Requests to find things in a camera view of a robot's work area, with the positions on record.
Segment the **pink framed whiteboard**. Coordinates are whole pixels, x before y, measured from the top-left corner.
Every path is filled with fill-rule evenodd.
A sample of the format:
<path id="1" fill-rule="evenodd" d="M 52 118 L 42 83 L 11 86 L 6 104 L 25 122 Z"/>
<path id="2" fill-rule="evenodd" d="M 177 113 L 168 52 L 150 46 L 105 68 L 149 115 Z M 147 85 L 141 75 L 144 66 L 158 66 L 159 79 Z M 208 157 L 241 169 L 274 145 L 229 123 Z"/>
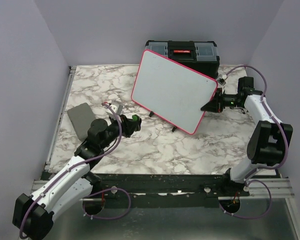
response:
<path id="1" fill-rule="evenodd" d="M 193 135 L 205 115 L 201 107 L 213 98 L 217 88 L 215 79 L 146 49 L 131 100 Z"/>

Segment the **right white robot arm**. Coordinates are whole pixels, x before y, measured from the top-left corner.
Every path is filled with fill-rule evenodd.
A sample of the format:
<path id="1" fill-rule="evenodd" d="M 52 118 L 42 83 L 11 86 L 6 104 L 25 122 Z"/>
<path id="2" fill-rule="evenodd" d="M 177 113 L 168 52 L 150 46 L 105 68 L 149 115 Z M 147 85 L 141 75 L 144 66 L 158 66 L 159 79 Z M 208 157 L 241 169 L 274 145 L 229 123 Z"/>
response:
<path id="1" fill-rule="evenodd" d="M 259 171 L 275 170 L 284 164 L 293 127 L 276 117 L 264 93 L 254 88 L 253 77 L 239 78 L 236 94 L 226 94 L 218 89 L 200 110 L 221 113 L 225 108 L 246 109 L 256 124 L 247 144 L 246 157 L 230 168 L 229 178 L 220 183 L 220 191 L 231 196 L 238 190 L 237 183 L 243 184 Z"/>

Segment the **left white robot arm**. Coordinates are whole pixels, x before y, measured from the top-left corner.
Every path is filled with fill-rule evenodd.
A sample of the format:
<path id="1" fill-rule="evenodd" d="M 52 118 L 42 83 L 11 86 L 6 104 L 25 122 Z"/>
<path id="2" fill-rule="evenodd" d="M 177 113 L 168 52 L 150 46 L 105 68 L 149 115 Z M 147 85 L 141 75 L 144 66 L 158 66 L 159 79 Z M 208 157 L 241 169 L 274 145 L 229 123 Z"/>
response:
<path id="1" fill-rule="evenodd" d="M 142 119 L 138 115 L 127 118 L 114 115 L 111 124 L 96 119 L 87 131 L 87 137 L 74 152 L 73 157 L 50 181 L 30 195 L 21 194 L 15 201 L 12 223 L 24 240 L 42 240 L 50 232 L 54 221 L 79 199 L 97 197 L 101 185 L 91 169 L 115 147 L 123 137 L 129 138 L 140 131 Z"/>

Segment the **green bone-shaped eraser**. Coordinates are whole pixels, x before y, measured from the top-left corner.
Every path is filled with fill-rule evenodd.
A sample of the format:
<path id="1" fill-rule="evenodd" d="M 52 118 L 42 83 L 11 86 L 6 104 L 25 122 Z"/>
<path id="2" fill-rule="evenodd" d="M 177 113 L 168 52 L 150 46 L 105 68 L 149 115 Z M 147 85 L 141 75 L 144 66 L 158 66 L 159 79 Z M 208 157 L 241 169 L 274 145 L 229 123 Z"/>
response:
<path id="1" fill-rule="evenodd" d="M 134 114 L 134 115 L 132 116 L 132 120 L 133 120 L 133 122 L 134 122 L 135 124 L 139 124 L 139 122 L 140 122 L 140 117 L 139 117 L 138 115 Z"/>

